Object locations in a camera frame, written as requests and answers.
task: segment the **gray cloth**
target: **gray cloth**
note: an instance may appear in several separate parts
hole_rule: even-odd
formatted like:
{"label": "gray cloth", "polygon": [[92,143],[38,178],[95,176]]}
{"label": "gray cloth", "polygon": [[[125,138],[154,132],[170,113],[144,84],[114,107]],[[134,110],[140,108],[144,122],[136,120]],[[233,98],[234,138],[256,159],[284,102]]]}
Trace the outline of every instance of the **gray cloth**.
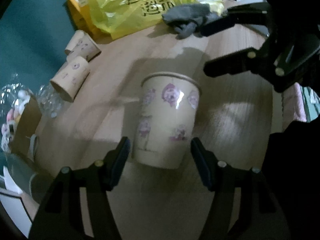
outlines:
{"label": "gray cloth", "polygon": [[175,6],[162,15],[163,21],[178,33],[178,39],[189,37],[205,24],[220,17],[210,12],[209,4],[182,4]]}

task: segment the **floral paper cup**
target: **floral paper cup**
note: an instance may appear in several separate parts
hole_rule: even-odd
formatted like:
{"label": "floral paper cup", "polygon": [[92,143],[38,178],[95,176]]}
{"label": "floral paper cup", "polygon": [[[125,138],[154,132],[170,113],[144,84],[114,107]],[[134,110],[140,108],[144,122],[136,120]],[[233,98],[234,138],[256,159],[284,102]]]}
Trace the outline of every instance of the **floral paper cup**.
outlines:
{"label": "floral paper cup", "polygon": [[148,75],[142,110],[133,144],[139,163],[165,169],[179,167],[190,140],[200,97],[200,86],[178,73]]}

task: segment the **plastic packaging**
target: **plastic packaging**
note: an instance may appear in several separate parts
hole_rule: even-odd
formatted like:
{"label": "plastic packaging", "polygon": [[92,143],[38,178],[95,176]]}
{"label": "plastic packaging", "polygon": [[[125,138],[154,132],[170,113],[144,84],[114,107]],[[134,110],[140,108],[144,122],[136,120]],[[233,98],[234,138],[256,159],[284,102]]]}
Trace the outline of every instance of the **plastic packaging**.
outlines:
{"label": "plastic packaging", "polygon": [[5,152],[11,152],[10,145],[32,92],[21,83],[6,85],[0,92],[1,148]]}
{"label": "plastic packaging", "polygon": [[57,91],[49,85],[42,85],[36,95],[40,110],[43,114],[55,118],[62,109],[64,101]]}
{"label": "plastic packaging", "polygon": [[113,39],[161,21],[168,9],[194,0],[88,0],[93,24]]}

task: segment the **pink fabric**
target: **pink fabric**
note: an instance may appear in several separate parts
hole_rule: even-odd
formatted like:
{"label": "pink fabric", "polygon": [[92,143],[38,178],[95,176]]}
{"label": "pink fabric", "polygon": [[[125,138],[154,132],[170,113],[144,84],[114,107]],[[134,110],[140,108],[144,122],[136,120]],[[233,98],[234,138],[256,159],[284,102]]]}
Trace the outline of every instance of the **pink fabric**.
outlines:
{"label": "pink fabric", "polygon": [[300,85],[298,83],[295,83],[282,93],[282,108],[283,130],[285,130],[294,120],[301,122],[307,121]]}
{"label": "pink fabric", "polygon": [[14,109],[11,108],[11,109],[9,110],[9,112],[7,113],[7,122],[13,120],[13,111],[14,111]]}

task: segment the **teal wall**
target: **teal wall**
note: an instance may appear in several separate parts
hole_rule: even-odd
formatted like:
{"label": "teal wall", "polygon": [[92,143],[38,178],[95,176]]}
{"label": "teal wall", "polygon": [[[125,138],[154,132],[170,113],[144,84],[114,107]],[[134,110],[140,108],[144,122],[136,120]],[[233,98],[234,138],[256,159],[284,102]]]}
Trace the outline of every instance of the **teal wall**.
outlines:
{"label": "teal wall", "polygon": [[0,19],[0,87],[17,73],[37,92],[65,62],[74,30],[66,0],[13,0]]}

